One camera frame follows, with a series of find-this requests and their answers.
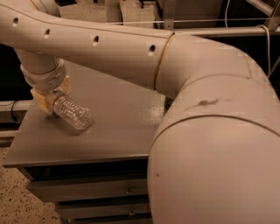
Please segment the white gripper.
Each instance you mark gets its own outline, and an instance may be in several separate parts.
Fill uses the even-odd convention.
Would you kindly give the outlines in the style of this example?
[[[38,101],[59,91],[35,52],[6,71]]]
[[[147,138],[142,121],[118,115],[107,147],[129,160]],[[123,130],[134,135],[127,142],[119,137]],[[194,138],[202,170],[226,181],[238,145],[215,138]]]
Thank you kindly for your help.
[[[63,59],[57,59],[56,62],[52,62],[51,68],[47,68],[46,64],[40,65],[37,63],[37,66],[38,70],[28,68],[24,64],[20,68],[25,81],[32,87],[31,95],[33,96],[33,100],[43,111],[51,114],[56,95],[47,91],[58,88],[65,95],[70,95],[72,92],[70,77],[67,75]]]

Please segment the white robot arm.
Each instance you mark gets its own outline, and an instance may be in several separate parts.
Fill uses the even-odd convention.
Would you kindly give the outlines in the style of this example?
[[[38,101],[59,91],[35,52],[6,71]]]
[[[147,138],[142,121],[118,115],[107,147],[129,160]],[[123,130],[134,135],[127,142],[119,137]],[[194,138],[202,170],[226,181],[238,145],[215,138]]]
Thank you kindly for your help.
[[[280,102],[245,52],[183,32],[54,17],[0,0],[0,43],[170,97],[153,138],[154,224],[280,224]]]

